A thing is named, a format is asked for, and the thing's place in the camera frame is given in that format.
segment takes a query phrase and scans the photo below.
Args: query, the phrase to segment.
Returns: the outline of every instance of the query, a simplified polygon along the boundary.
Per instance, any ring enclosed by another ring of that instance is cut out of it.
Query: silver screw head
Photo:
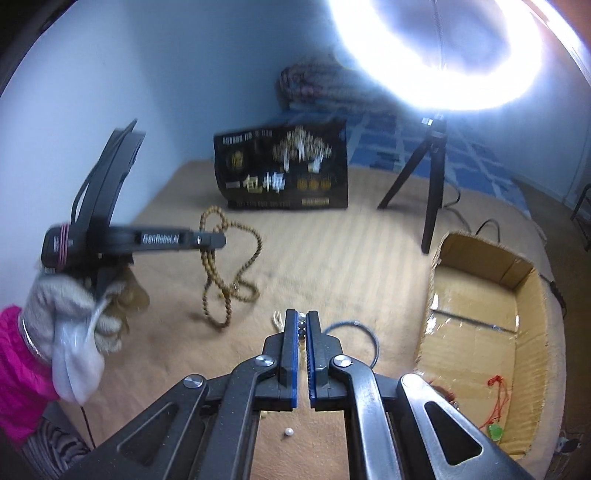
[[[255,358],[255,365],[259,367],[270,367],[275,363],[275,359],[271,355],[259,355]]]
[[[350,364],[352,364],[353,362],[351,361],[351,357],[347,356],[347,355],[336,355],[333,358],[333,363],[337,366],[337,367],[348,367]]]
[[[197,374],[191,374],[183,379],[183,385],[187,388],[199,388],[203,385],[203,377]]]

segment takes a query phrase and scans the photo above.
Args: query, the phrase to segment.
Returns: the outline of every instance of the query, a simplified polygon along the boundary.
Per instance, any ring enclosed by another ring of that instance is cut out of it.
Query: pink jacket
[[[37,428],[47,404],[57,400],[51,367],[28,350],[18,332],[19,307],[0,313],[0,428],[16,447]]]

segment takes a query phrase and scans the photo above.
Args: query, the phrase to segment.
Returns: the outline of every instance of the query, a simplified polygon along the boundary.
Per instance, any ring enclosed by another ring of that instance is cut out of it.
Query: open cardboard box
[[[499,446],[514,459],[530,449],[548,385],[548,317],[533,265],[503,247],[448,234],[431,270],[416,373],[456,397],[477,427],[491,415],[501,375],[509,403]]]

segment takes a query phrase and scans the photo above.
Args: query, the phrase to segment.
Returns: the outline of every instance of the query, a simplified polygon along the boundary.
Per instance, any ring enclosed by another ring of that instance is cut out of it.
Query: floor
[[[564,319],[567,380],[563,434],[567,438],[585,434],[582,448],[568,463],[567,458],[553,460],[547,478],[591,479],[591,252],[584,251],[582,236],[565,205],[526,184],[519,183],[519,187],[532,218],[548,238],[546,251],[554,279],[568,307]]]

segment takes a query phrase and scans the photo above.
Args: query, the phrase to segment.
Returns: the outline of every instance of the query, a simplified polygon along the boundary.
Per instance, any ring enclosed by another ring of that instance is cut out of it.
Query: led ring light
[[[425,65],[380,19],[372,0],[329,0],[346,48],[370,76],[420,108],[481,110],[520,97],[541,63],[535,19],[521,0],[495,0],[505,16],[509,58],[488,74]]]

